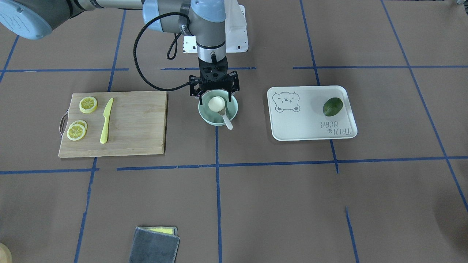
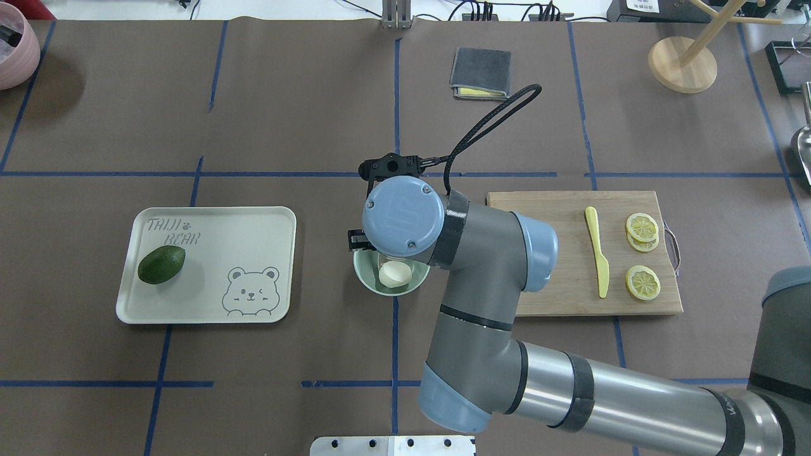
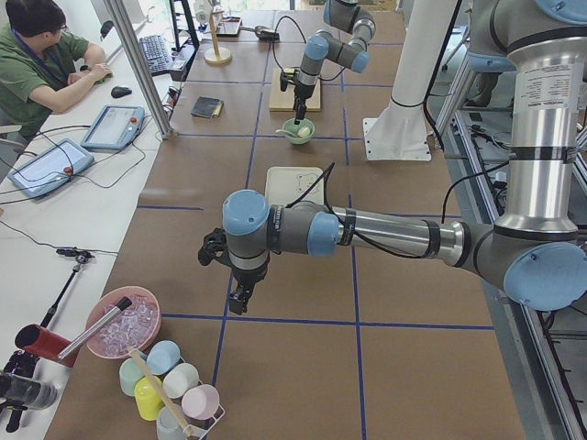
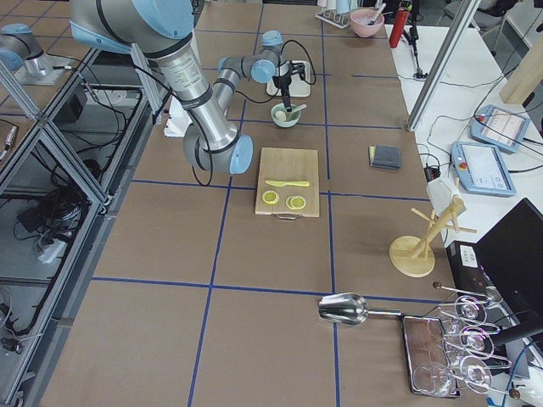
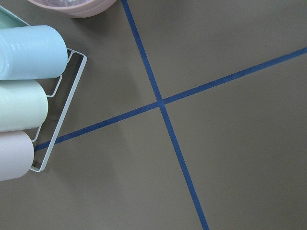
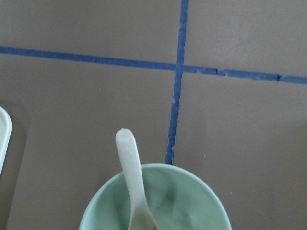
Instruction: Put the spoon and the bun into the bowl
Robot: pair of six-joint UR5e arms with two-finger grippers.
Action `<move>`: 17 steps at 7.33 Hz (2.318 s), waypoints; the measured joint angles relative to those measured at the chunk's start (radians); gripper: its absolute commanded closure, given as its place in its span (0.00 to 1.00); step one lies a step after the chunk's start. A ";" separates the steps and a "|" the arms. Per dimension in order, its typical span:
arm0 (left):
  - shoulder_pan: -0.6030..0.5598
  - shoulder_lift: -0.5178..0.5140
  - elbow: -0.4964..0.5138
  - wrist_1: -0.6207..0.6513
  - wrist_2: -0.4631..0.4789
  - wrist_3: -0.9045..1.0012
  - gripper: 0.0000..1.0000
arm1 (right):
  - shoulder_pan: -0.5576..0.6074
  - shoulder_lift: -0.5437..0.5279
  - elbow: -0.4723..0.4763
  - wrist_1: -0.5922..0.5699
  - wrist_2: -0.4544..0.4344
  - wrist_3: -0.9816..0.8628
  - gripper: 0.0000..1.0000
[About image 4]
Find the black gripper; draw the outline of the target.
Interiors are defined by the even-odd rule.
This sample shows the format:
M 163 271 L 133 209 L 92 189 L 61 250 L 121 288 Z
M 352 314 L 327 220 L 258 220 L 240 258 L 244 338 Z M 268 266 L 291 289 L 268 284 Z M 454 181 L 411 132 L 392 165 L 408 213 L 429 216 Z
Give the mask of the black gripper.
M 283 107 L 286 111 L 292 111 L 291 97 L 289 87 L 292 83 L 290 74 L 274 75 L 272 77 L 275 88 L 281 93 Z

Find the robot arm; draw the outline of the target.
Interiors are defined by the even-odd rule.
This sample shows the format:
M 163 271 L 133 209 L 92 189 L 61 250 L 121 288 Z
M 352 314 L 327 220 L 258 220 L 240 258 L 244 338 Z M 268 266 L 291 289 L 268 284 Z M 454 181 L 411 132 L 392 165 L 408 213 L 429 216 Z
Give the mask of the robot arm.
M 209 83 L 190 46 L 194 22 L 189 1 L 74 1 L 70 24 L 72 36 L 89 47 L 128 54 L 139 46 L 159 66 L 192 120 L 183 149 L 201 170 L 242 174 L 250 167 L 252 139 L 226 118 L 241 79 L 274 81 L 283 101 L 290 102 L 294 66 L 283 56 L 279 31 L 263 35 L 256 55 L 224 58 L 216 81 Z
M 1 62 L 11 72 L 25 67 L 35 80 L 53 72 L 53 65 L 31 28 L 22 23 L 1 28 Z

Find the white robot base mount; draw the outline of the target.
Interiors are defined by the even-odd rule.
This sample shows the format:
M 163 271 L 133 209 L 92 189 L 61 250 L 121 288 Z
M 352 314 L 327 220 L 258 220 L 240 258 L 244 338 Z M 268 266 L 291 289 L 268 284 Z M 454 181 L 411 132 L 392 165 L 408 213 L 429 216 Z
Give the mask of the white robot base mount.
M 171 97 L 164 135 L 166 137 L 184 137 L 191 124 L 192 120 L 187 111 L 175 97 Z

